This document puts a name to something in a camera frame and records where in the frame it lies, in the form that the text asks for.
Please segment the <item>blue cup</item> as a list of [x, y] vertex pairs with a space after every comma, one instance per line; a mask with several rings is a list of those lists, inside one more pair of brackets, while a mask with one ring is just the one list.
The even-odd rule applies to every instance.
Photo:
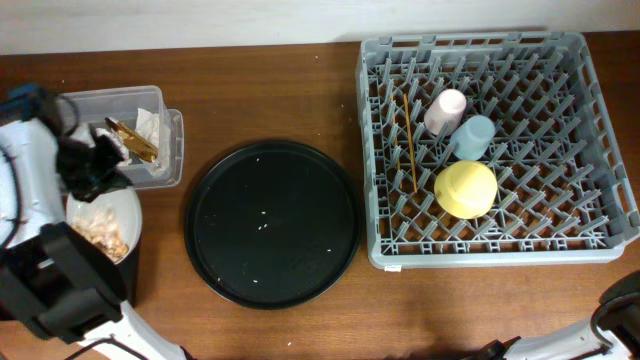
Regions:
[[453, 155], [460, 160], [479, 160], [495, 135], [494, 122], [483, 115], [470, 117], [450, 138]]

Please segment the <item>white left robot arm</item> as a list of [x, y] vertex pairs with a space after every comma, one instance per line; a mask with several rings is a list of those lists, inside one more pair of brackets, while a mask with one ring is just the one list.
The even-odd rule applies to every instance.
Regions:
[[73, 138], [63, 95], [36, 84], [1, 104], [1, 310], [36, 337], [78, 345], [79, 358], [187, 359], [134, 310], [116, 264], [66, 221], [62, 194], [90, 203], [126, 189], [107, 137]]

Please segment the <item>pink cup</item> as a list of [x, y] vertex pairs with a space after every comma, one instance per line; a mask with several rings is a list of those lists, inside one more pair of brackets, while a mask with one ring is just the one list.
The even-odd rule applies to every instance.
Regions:
[[466, 97], [459, 90], [442, 91], [424, 115], [426, 128], [434, 135], [451, 135], [459, 126], [466, 105]]

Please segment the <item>wooden chopstick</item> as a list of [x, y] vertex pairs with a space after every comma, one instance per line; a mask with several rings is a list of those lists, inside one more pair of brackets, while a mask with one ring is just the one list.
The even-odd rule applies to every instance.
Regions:
[[418, 192], [418, 184], [417, 184], [417, 174], [416, 174], [416, 164], [415, 164], [415, 155], [414, 155], [414, 144], [413, 144], [411, 120], [410, 120], [410, 113], [409, 113], [409, 101], [408, 101], [408, 96], [405, 93], [403, 93], [403, 105], [404, 105], [404, 117], [405, 117], [407, 139], [408, 139], [407, 141], [408, 141], [408, 147], [409, 147], [412, 186], [413, 186], [413, 192], [417, 193]]
[[395, 96], [392, 95], [391, 105], [390, 105], [391, 120], [392, 120], [391, 137], [393, 140], [392, 157], [396, 165], [396, 174], [401, 175], [402, 174], [402, 168], [401, 168], [401, 162], [400, 162], [401, 149], [398, 143], [399, 125], [396, 120], [396, 108], [397, 108], [397, 103], [395, 101]]

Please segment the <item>grey plate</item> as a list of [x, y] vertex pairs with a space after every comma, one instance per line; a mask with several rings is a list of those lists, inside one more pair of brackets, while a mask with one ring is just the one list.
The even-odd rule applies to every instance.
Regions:
[[132, 188], [117, 190], [102, 194], [91, 203], [69, 196], [66, 201], [66, 220], [71, 225], [74, 215], [98, 208], [114, 210], [123, 240], [129, 246], [130, 252], [138, 244], [142, 230], [143, 216], [136, 192]]

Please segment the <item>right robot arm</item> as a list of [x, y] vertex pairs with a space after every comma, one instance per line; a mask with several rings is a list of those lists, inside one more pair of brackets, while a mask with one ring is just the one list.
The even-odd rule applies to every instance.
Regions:
[[599, 298], [591, 317], [545, 336], [495, 340], [473, 359], [639, 358], [639, 273], [625, 276]]

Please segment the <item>yellow bowl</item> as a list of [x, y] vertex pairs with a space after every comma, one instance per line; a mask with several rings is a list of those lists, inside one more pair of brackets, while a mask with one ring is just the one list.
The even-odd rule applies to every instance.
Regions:
[[460, 160], [436, 177], [435, 198], [440, 207], [460, 219], [475, 219], [493, 206], [498, 192], [495, 173], [478, 161]]

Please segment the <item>white tissue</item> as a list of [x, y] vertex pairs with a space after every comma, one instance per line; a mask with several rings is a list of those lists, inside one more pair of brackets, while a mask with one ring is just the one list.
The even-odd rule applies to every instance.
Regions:
[[66, 111], [63, 115], [65, 124], [68, 127], [78, 125], [78, 128], [71, 135], [73, 139], [80, 140], [92, 147], [94, 142], [88, 134], [89, 127], [94, 127], [99, 135], [105, 135], [111, 139], [123, 157], [123, 161], [118, 164], [118, 168], [134, 185], [148, 186], [149, 182], [164, 181], [170, 178], [174, 168], [171, 154], [171, 128], [160, 119], [160, 114], [138, 108], [133, 118], [126, 119], [124, 116], [111, 117], [124, 123], [155, 145], [158, 148], [156, 161], [152, 163], [142, 161], [133, 152], [130, 152], [116, 132], [108, 127], [105, 117], [102, 115], [95, 117], [93, 122], [81, 120], [78, 124], [72, 111]]

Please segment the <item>peanut shells and rice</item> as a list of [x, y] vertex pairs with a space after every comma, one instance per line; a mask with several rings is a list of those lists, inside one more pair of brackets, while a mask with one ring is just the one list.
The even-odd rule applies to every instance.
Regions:
[[111, 208], [78, 213], [72, 217], [71, 227], [114, 263], [129, 252]]

